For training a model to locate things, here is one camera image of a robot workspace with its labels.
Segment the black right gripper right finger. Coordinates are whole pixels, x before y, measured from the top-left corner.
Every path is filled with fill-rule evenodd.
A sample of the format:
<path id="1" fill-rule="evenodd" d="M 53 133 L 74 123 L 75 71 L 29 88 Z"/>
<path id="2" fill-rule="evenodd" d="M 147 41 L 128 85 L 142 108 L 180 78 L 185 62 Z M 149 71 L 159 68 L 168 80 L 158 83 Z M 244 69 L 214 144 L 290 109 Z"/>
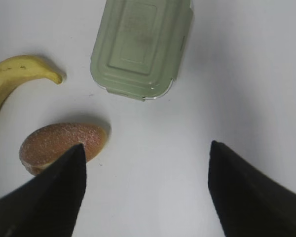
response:
<path id="1" fill-rule="evenodd" d="M 208 189 L 226 237 L 296 237 L 296 194 L 217 141 Z"/>

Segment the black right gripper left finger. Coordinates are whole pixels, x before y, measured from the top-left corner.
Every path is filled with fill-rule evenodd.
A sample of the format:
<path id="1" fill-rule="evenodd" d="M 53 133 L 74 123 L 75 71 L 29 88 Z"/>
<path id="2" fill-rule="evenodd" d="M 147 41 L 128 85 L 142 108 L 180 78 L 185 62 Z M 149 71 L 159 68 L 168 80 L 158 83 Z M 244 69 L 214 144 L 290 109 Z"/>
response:
<path id="1" fill-rule="evenodd" d="M 86 156 L 79 144 L 0 198 L 0 237 L 72 236 L 86 184 Z"/>

